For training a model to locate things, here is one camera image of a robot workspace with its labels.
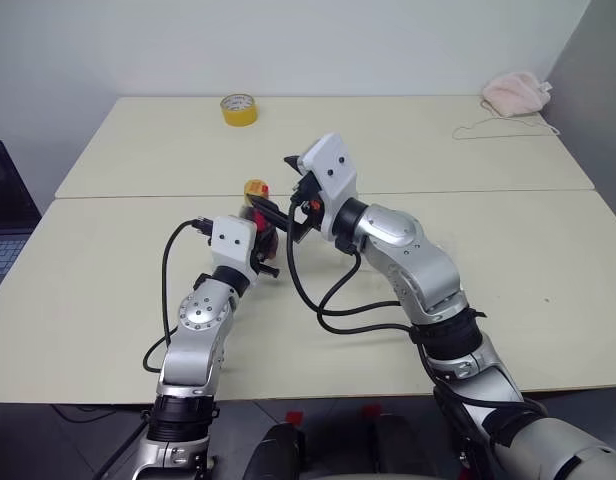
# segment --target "laptop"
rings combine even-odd
[[[0,283],[41,215],[0,141]]]

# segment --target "laptop screen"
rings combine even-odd
[[[29,233],[41,216],[0,141],[0,234]]]

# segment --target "table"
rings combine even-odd
[[[490,117],[477,96],[262,97],[243,128],[224,123],[219,100],[119,99],[56,197],[239,196],[250,178],[289,194],[298,177],[282,158],[331,131],[357,164],[360,193],[592,188],[555,136],[454,140]],[[462,130],[472,132],[547,130],[497,120]]]
[[[450,253],[471,304],[488,314],[481,327],[522,389],[616,385],[616,219],[596,192],[361,198],[411,212]],[[164,243],[180,221],[236,212],[240,203],[56,200],[0,288],[0,402],[152,402],[157,377],[141,358],[161,335]],[[218,398],[430,393],[402,333],[321,330],[294,293],[283,249],[279,257],[279,279],[261,278],[237,311]],[[313,298],[351,263],[316,233],[298,257]],[[171,317],[202,271],[211,271],[210,250],[191,230],[172,251]],[[388,298],[387,282],[365,265],[333,307]],[[380,319],[405,321],[399,308]],[[377,320],[367,313],[333,321]]]

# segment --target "tape roll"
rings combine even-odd
[[[245,127],[257,120],[257,106],[250,95],[238,93],[221,100],[221,113],[224,120],[233,127]]]

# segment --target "laptop keyboard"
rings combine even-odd
[[[8,273],[17,255],[26,244],[25,240],[2,240],[0,241],[0,275]]]

